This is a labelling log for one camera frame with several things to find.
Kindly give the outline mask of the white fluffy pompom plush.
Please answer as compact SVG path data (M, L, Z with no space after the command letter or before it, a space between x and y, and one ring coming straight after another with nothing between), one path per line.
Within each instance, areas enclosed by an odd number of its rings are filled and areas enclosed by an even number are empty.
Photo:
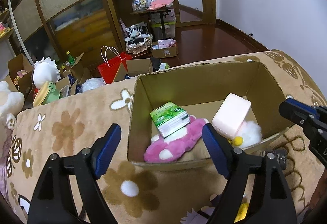
M253 121L244 121L232 139L231 144L233 147L241 149L258 144L262 141L261 127Z

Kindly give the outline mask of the pink swirl roll plush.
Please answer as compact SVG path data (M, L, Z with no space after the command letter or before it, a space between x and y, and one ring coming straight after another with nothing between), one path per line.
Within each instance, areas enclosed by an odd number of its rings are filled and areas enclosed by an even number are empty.
M250 101L230 93L226 96L211 123L220 135L228 140L233 140L244 122L250 107Z

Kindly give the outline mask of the pink fluffy plush slipper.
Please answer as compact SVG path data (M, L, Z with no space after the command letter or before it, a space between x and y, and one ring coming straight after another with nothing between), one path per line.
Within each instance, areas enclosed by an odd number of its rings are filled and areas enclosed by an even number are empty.
M206 118L190 116L190 123L164 138L157 134L151 138L143 159L148 163L170 163L190 151L202 136L202 129L209 121Z

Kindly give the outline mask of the green tissue pack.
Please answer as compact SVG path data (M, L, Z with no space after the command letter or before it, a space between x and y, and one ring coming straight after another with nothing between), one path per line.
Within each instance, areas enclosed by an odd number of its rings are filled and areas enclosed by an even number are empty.
M185 127L191 121L189 114L172 102L154 109L150 117L164 138Z

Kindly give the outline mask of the yellow dog plush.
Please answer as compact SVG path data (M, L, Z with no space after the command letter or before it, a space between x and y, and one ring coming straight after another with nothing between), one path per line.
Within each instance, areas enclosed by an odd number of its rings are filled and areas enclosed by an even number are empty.
M247 203L247 202L242 203L240 205L240 208L239 208L239 210L237 212L237 215L236 215L236 218L234 220L234 223L245 219L246 214L247 214L247 211L248 211L248 206L249 206L249 203Z

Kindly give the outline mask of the white purple hat plush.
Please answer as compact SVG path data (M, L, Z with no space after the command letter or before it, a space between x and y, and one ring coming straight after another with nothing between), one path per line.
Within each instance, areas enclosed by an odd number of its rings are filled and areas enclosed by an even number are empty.
M213 194L210 196L209 201L211 206L203 206L200 210L195 211L192 209L186 213L185 217L181 218L182 224L206 224L213 214L215 207L218 205L220 195Z

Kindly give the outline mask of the cream spotted dog plush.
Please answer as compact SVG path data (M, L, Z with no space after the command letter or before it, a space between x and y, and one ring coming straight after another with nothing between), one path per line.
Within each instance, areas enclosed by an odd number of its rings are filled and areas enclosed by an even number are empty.
M24 106L24 95L21 92L11 91L6 81L1 81L1 124L14 130L17 125L17 114Z

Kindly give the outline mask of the open cardboard box with bottles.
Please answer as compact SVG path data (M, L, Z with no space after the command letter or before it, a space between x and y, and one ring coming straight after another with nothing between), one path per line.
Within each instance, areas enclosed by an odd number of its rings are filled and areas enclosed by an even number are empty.
M72 76L75 80L77 80L77 84L80 85L82 85L88 79L93 78L89 69L84 67L82 64L83 56L84 52L75 59L74 65L69 65L69 62L66 61L66 63L60 68L60 76L62 78Z

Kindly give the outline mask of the white round plush doll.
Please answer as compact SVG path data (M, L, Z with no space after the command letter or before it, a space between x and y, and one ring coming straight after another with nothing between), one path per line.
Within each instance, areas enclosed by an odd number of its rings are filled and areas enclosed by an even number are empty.
M42 58L34 64L33 83L38 90L46 82L57 83L59 75L60 71L57 68L56 61L50 57Z

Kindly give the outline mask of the red paper gift bag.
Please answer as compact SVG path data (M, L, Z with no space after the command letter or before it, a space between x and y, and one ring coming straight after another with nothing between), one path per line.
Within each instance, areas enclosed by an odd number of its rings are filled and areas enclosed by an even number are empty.
M114 57L107 58L107 51L114 54ZM100 54L103 59L103 63L97 67L101 77L106 84L111 84L114 81L114 77L118 72L119 66L123 65L127 69L127 61L132 60L132 56L126 52L119 53L116 48L110 46L102 46L100 48Z

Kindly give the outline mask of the brown cardboard box left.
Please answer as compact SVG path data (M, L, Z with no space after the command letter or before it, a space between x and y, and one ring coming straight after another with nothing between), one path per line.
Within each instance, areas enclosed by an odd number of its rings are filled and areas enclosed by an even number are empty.
M11 91L18 91L27 98L32 89L32 72L34 67L24 54L20 54L8 61L8 73L3 81L9 84Z

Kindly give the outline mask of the white figurine display shelf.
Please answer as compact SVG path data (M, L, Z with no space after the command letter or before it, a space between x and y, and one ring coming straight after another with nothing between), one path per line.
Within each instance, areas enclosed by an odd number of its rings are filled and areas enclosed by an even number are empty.
M11 0L7 0L7 6L4 7L4 9L1 8L1 79L4 79L9 74L7 62L16 57L18 52L14 50L9 41L9 38L13 33L15 33L17 36L24 55L28 61L33 64L33 60L28 54L26 46L19 33L15 17L13 15Z

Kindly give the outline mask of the clear plastic storage bin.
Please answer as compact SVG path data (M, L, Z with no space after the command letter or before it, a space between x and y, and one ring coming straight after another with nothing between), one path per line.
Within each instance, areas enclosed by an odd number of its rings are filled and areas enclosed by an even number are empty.
M165 31L165 35L166 35L164 37L161 24L151 24L151 28L153 29L154 38L156 40L175 38L175 25L176 25L176 22L164 23L164 31Z

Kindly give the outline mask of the lace trimmed basket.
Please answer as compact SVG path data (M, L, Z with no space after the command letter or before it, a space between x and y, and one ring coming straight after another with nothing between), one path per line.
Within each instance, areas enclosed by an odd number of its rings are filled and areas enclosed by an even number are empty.
M130 37L125 38L126 52L131 55L137 55L152 46L152 35L141 34L138 38L132 39Z

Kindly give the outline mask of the pink cloth on table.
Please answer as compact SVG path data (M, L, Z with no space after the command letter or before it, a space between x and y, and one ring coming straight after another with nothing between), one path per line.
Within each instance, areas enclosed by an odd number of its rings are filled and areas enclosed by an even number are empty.
M155 11L160 8L172 6L175 0L154 0L151 2L150 6L147 8L147 11Z

